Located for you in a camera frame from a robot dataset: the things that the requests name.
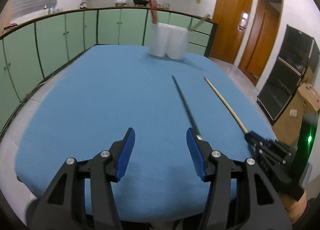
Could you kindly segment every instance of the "doorway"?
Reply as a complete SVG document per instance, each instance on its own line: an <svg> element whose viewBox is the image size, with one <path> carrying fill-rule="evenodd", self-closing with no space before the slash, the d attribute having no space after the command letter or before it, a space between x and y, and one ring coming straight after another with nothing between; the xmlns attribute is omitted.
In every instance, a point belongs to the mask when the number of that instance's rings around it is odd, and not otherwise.
<svg viewBox="0 0 320 230"><path fill-rule="evenodd" d="M258 0L239 69L256 85L268 62L281 20L283 0Z"/></svg>
<svg viewBox="0 0 320 230"><path fill-rule="evenodd" d="M252 0L217 0L212 21L218 24L209 53L233 64L247 26Z"/></svg>

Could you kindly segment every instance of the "green cabinet door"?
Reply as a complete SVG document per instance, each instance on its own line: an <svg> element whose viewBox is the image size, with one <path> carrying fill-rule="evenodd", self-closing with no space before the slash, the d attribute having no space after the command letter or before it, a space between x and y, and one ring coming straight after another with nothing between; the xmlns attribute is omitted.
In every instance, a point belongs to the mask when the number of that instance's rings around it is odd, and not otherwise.
<svg viewBox="0 0 320 230"><path fill-rule="evenodd" d="M97 43L97 11L84 11L84 48L87 50Z"/></svg>
<svg viewBox="0 0 320 230"><path fill-rule="evenodd" d="M22 100L43 80L36 48L35 24L16 30L3 41L12 82Z"/></svg>
<svg viewBox="0 0 320 230"><path fill-rule="evenodd" d="M169 22L169 12L158 11L158 22L168 24ZM148 10L148 18L147 18L147 25L146 25L146 32L144 35L144 44L145 46L150 46L153 41L153 32L151 32L151 11Z"/></svg>
<svg viewBox="0 0 320 230"><path fill-rule="evenodd" d="M200 19L192 18L191 26L194 26L198 22L200 22ZM209 22L203 22L200 26L198 26L195 30L201 33L205 33L207 35L211 34L213 24Z"/></svg>
<svg viewBox="0 0 320 230"><path fill-rule="evenodd" d="M146 9L122 9L119 45L142 45L147 17Z"/></svg>
<svg viewBox="0 0 320 230"><path fill-rule="evenodd" d="M3 42L0 40L0 131L19 105L4 60Z"/></svg>
<svg viewBox="0 0 320 230"><path fill-rule="evenodd" d="M66 14L67 47L69 60L84 51L83 12Z"/></svg>
<svg viewBox="0 0 320 230"><path fill-rule="evenodd" d="M204 55L205 50L206 50L205 46L195 45L195 44L191 44L191 43L188 43L188 45L187 45L187 52L188 53L196 53L199 55Z"/></svg>
<svg viewBox="0 0 320 230"><path fill-rule="evenodd" d="M121 9L99 10L98 44L119 43L120 13Z"/></svg>
<svg viewBox="0 0 320 230"><path fill-rule="evenodd" d="M170 17L169 17L169 24L170 25L189 28L190 23L191 23L191 17L185 16L185 15L180 15L180 14L175 14L175 13L170 13Z"/></svg>
<svg viewBox="0 0 320 230"><path fill-rule="evenodd" d="M189 42L207 47L209 35L193 31L190 35Z"/></svg>
<svg viewBox="0 0 320 230"><path fill-rule="evenodd" d="M68 62L65 16L49 17L36 22L40 61L47 77Z"/></svg>

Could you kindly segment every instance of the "black cabinet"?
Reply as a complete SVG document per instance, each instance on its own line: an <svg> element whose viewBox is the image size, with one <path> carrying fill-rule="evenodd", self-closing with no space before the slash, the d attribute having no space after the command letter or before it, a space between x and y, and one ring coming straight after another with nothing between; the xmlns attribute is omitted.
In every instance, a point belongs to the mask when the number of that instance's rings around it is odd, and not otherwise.
<svg viewBox="0 0 320 230"><path fill-rule="evenodd" d="M316 70L319 48L309 35L287 26L275 65L257 97L257 102L273 124L295 94L306 68Z"/></svg>

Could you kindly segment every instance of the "metal screw cap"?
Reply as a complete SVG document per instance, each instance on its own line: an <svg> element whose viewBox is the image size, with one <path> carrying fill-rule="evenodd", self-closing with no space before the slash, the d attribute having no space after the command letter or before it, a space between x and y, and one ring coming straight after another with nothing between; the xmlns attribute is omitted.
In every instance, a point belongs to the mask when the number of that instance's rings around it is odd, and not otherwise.
<svg viewBox="0 0 320 230"><path fill-rule="evenodd" d="M221 153L217 150L214 150L212 153L211 153L212 156L214 157L220 157L221 156Z"/></svg>
<svg viewBox="0 0 320 230"><path fill-rule="evenodd" d="M72 165L74 162L75 162L75 159L74 159L73 157L70 157L70 158L68 158L68 159L66 160L66 163L67 163L68 165Z"/></svg>
<svg viewBox="0 0 320 230"><path fill-rule="evenodd" d="M101 157L109 157L109 156L110 156L110 152L107 151L107 150L104 150L104 151L102 151L102 152L100 153L100 156L101 156Z"/></svg>
<svg viewBox="0 0 320 230"><path fill-rule="evenodd" d="M247 159L247 163L248 163L249 165L254 165L256 162L255 162L254 159L248 158L248 159Z"/></svg>

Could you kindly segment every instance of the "hand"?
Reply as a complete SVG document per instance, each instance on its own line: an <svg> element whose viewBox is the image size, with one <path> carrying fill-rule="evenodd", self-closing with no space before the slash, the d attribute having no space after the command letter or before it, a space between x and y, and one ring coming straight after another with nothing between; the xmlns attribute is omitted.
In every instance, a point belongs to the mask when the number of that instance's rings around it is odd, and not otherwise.
<svg viewBox="0 0 320 230"><path fill-rule="evenodd" d="M307 193L304 192L303 196L298 202L286 194L278 193L278 195L288 213L290 222L293 225L296 221L298 221L307 208Z"/></svg>

